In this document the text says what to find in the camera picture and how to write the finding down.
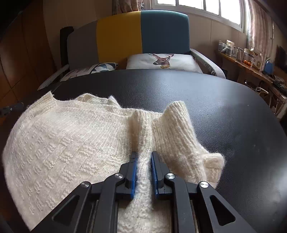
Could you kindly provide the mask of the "cream knitted sweater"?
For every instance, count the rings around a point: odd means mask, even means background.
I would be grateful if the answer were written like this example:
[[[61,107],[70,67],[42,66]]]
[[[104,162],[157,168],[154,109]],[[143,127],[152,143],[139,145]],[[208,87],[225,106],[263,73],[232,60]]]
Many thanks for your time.
[[[157,113],[91,94],[69,101],[45,94],[19,117],[2,158],[9,192],[33,229],[80,182],[103,181],[137,152],[135,197],[120,206],[118,232],[171,232],[169,204],[152,200],[153,151],[192,183],[216,187],[225,165],[221,154],[197,140],[183,101]]]

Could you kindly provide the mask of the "geometric pattern pillow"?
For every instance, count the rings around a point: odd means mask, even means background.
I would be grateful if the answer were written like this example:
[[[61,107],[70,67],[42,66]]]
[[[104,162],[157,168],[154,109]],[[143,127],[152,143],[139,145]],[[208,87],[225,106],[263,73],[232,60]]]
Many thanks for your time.
[[[65,82],[69,79],[85,76],[94,73],[106,72],[106,71],[114,71],[118,66],[118,63],[99,63],[92,65],[90,67],[82,68],[82,69],[74,69],[67,73],[60,81]]]

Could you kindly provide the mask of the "wooden side table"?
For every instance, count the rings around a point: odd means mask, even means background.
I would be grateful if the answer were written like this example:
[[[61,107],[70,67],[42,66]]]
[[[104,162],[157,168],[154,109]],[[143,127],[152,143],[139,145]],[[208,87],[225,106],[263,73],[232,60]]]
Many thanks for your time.
[[[217,64],[227,79],[243,84],[255,91],[278,119],[286,112],[286,95],[275,86],[275,79],[255,67],[255,54],[235,47],[231,41],[218,42],[215,52]]]

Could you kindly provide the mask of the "deer print pillow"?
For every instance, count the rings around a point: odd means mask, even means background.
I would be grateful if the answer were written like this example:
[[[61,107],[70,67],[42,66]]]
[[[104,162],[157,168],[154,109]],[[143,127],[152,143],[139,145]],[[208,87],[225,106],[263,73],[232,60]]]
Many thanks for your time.
[[[174,69],[202,73],[193,56],[184,54],[135,54],[128,58],[126,69]]]

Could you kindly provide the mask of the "tricolour sofa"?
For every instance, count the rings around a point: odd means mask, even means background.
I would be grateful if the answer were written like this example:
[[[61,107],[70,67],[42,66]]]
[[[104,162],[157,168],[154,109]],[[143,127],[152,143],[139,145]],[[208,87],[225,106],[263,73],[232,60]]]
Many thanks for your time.
[[[200,69],[224,78],[222,69],[200,52],[190,47],[190,24],[186,14],[146,10],[108,16],[74,29],[60,31],[68,63],[41,84],[49,86],[74,69],[99,63],[118,63],[126,69],[128,58],[135,54],[191,55]]]

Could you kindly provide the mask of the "black monitor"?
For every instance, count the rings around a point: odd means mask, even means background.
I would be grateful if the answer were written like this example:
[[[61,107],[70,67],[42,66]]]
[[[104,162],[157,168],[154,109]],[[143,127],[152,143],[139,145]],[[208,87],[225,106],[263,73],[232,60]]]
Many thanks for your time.
[[[281,70],[283,70],[283,72],[286,73],[287,54],[286,54],[286,51],[281,46],[277,46],[276,48],[276,56],[275,56],[274,64],[276,67],[280,68]]]

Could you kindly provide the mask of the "beige curtain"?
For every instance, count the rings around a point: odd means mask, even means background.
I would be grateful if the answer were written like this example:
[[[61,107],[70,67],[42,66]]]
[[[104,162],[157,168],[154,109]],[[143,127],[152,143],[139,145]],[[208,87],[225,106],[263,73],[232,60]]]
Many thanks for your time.
[[[273,44],[273,20],[256,2],[245,1],[248,48],[256,48],[266,57],[271,56]]]

